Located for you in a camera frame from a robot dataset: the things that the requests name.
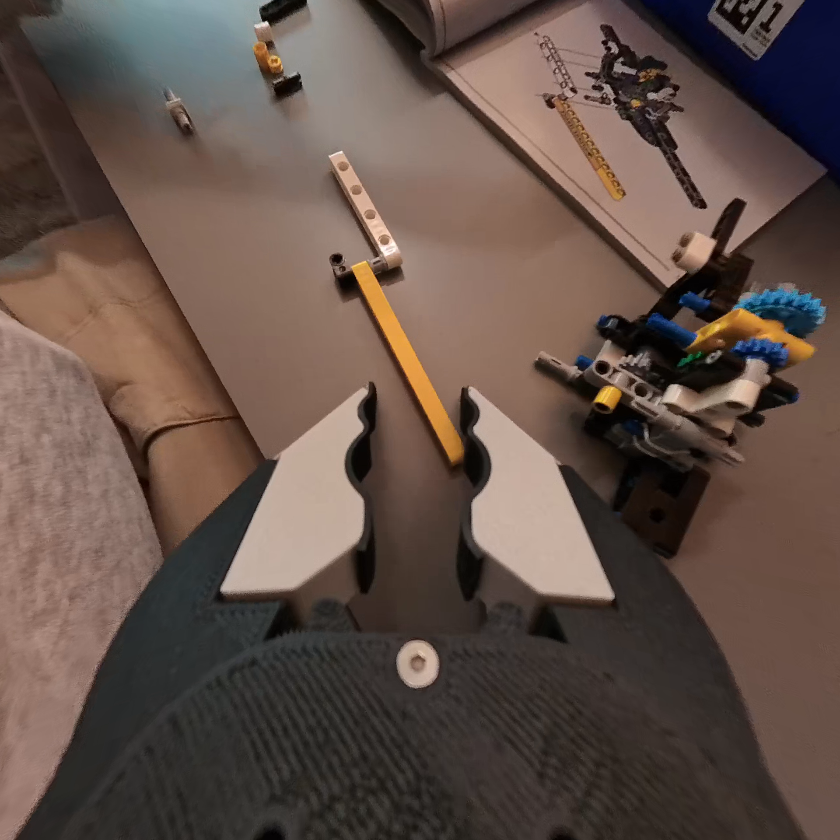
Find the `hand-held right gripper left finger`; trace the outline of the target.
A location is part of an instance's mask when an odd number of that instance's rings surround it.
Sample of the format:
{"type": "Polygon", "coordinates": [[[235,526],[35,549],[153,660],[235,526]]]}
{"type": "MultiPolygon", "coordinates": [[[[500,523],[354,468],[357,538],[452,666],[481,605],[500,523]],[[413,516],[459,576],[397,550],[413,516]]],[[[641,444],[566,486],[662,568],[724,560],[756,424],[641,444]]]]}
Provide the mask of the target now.
{"type": "Polygon", "coordinates": [[[370,496],[377,390],[353,392],[276,457],[220,586],[223,601],[281,601],[298,620],[351,604],[375,575],[370,496]]]}

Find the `open lego instruction booklet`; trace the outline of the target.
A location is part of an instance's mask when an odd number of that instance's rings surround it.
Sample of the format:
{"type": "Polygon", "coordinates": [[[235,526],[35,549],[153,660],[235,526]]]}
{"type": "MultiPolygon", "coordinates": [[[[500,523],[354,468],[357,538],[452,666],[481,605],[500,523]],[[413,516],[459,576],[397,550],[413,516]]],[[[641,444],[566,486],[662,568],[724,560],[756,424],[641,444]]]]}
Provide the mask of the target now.
{"type": "Polygon", "coordinates": [[[649,279],[730,201],[739,246],[826,173],[641,2],[380,2],[477,119],[649,279]]]}

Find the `grey lego axle pin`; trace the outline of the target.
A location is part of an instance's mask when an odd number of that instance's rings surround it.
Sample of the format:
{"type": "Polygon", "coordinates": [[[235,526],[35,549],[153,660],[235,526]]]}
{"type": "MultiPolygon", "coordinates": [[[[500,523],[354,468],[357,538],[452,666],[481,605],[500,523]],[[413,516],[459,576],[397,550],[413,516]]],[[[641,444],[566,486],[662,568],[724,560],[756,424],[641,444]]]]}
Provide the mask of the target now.
{"type": "Polygon", "coordinates": [[[163,89],[163,95],[166,111],[169,113],[176,128],[185,136],[194,135],[195,126],[183,100],[168,87],[163,89]]]}

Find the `partly built lego model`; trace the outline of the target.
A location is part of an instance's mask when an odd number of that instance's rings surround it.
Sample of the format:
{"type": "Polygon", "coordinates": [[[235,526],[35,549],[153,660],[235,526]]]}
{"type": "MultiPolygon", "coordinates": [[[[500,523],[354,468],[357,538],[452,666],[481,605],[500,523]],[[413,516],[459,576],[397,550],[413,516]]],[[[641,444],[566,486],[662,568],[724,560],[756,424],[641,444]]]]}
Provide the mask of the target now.
{"type": "Polygon", "coordinates": [[[601,316],[596,356],[534,361],[589,402],[584,431],[626,457],[612,509],[666,559],[705,494],[705,465],[740,466],[738,427],[799,400],[781,373],[813,357],[809,338],[826,320],[822,300],[794,284],[749,283],[753,260],[728,247],[746,206],[735,198],[710,235],[680,238],[683,276],[647,313],[601,316]]]}

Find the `blue box with printed tag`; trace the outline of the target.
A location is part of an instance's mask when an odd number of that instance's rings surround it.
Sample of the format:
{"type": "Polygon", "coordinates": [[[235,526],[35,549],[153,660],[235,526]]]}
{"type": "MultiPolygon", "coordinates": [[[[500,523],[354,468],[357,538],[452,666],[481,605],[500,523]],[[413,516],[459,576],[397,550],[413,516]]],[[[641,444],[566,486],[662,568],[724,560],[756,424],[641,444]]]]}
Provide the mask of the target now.
{"type": "Polygon", "coordinates": [[[838,179],[838,1],[643,5],[838,179]]]}

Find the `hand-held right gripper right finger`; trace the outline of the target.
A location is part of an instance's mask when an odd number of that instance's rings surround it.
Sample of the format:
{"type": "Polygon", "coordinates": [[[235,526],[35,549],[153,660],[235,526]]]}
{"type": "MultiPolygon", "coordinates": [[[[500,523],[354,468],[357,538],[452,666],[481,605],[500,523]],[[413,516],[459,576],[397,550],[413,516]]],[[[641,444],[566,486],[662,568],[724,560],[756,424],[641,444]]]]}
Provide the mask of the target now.
{"type": "Polygon", "coordinates": [[[474,386],[461,391],[459,422],[469,483],[456,556],[464,600],[514,606],[530,624],[547,607],[613,606],[560,462],[474,386]]]}

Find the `white lego beam with holes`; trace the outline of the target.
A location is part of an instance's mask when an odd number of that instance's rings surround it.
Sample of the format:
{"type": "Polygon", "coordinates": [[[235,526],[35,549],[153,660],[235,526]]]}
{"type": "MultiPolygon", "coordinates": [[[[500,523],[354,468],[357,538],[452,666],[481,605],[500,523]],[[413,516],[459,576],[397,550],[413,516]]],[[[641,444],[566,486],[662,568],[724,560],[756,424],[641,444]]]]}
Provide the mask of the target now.
{"type": "Polygon", "coordinates": [[[368,260],[373,272],[381,275],[401,268],[402,252],[346,154],[342,151],[332,153],[329,164],[355,220],[373,249],[373,256],[368,260]]]}

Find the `long yellow lego beam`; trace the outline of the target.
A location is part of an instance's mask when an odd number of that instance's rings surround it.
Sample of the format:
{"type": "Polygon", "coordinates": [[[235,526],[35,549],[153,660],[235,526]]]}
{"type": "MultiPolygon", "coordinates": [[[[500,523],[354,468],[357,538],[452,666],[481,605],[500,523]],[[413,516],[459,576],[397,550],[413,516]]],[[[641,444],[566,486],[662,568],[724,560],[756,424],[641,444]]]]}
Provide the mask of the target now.
{"type": "Polygon", "coordinates": [[[423,411],[450,467],[460,466],[465,456],[462,438],[449,417],[433,383],[367,261],[351,267],[353,278],[395,362],[423,411]]]}

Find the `person's grey sweater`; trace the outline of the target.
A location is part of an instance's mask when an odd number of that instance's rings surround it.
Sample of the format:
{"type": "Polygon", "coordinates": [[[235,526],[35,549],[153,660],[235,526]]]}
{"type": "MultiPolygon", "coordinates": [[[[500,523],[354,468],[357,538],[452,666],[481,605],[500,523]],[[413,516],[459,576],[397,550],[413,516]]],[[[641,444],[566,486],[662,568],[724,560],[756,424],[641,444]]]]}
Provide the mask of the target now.
{"type": "Polygon", "coordinates": [[[5,312],[1,392],[1,836],[15,838],[162,553],[87,366],[5,312]]]}

